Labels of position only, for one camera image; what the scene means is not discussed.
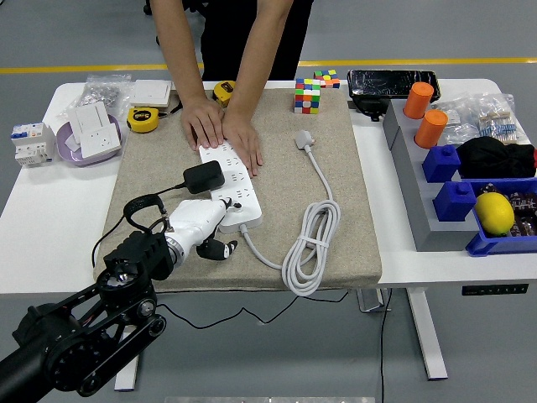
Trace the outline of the person's left hand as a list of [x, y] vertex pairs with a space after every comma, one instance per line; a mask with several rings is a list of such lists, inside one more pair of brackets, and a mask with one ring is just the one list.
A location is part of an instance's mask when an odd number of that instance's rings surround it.
[[252, 117], [229, 107], [222, 120], [224, 137], [235, 149], [251, 178], [258, 175], [259, 167], [263, 165], [258, 132], [253, 126]]

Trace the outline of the person's right hand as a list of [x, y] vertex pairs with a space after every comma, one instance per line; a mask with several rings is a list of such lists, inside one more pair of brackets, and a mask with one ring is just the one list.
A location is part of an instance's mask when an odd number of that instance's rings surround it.
[[181, 125], [193, 150], [216, 148], [223, 143], [223, 109], [206, 96], [194, 96], [182, 102]]

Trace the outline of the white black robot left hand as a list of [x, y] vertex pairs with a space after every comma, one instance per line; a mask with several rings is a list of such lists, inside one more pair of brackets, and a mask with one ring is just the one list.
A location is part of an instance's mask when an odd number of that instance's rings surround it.
[[230, 257], [237, 241], [223, 243], [215, 233], [230, 207], [240, 207], [230, 197], [213, 200], [184, 200], [169, 216], [165, 238], [174, 267], [181, 266], [196, 247], [203, 259], [222, 261]]

